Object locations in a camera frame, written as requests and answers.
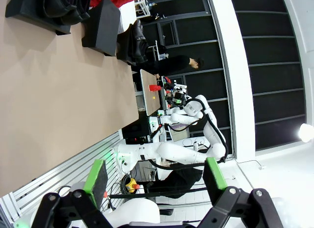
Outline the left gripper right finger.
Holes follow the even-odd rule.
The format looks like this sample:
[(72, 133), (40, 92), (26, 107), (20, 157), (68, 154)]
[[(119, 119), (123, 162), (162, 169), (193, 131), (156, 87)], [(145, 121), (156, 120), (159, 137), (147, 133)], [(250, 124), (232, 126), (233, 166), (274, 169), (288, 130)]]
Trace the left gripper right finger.
[(199, 223), (199, 228), (223, 228), (231, 217), (240, 218), (246, 228), (283, 227), (268, 191), (257, 188), (247, 193), (228, 186), (214, 158), (205, 160), (203, 180), (212, 208)]

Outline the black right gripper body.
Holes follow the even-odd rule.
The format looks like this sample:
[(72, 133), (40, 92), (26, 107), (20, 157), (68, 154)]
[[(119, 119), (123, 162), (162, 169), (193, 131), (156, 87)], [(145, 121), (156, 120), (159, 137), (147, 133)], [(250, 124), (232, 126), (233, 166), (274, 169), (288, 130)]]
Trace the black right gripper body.
[(183, 91), (173, 91), (169, 97), (169, 104), (172, 107), (180, 107), (186, 102), (186, 93)]

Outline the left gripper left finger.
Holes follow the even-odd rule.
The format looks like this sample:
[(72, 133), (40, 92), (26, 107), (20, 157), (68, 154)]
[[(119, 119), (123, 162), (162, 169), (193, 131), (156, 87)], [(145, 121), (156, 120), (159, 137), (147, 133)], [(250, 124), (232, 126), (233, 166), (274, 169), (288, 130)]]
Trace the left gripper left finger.
[(63, 197), (58, 193), (43, 196), (31, 227), (68, 228), (77, 220), (82, 220), (88, 228), (112, 227), (100, 211), (107, 181), (105, 161), (95, 160), (82, 189)]

